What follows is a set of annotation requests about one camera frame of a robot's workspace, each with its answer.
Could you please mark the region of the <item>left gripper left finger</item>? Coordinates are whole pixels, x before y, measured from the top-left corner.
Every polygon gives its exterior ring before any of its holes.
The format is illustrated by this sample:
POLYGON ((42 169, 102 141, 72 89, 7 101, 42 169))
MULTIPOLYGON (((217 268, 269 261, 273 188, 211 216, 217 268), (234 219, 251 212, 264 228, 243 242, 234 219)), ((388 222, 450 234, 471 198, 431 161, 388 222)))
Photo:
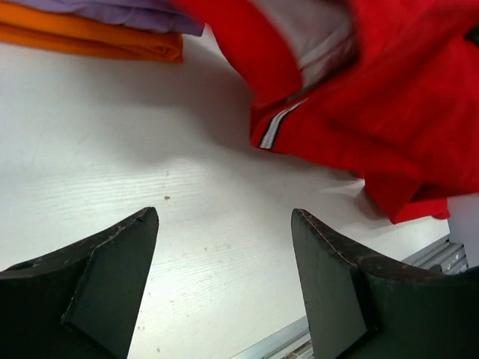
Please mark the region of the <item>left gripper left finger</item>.
POLYGON ((146 207, 1 272, 2 358, 127 358, 156 247, 146 207))

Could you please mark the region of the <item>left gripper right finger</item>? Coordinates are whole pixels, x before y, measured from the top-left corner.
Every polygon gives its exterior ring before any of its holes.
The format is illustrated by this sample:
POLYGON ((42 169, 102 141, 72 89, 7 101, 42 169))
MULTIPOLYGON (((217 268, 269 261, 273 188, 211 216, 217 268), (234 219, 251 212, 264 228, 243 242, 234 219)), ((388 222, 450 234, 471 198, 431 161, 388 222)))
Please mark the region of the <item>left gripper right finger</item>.
POLYGON ((476 358, 478 270, 447 275, 387 257, 304 209, 293 247, 316 358, 476 358))

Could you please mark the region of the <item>red trousers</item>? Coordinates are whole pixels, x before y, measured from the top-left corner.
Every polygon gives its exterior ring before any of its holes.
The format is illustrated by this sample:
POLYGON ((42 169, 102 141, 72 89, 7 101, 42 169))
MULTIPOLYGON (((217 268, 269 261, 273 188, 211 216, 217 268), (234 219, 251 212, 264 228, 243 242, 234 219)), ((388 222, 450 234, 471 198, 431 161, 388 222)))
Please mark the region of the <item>red trousers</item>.
POLYGON ((478 192, 476 1, 179 1, 253 93, 253 146, 349 171, 394 224, 478 192))

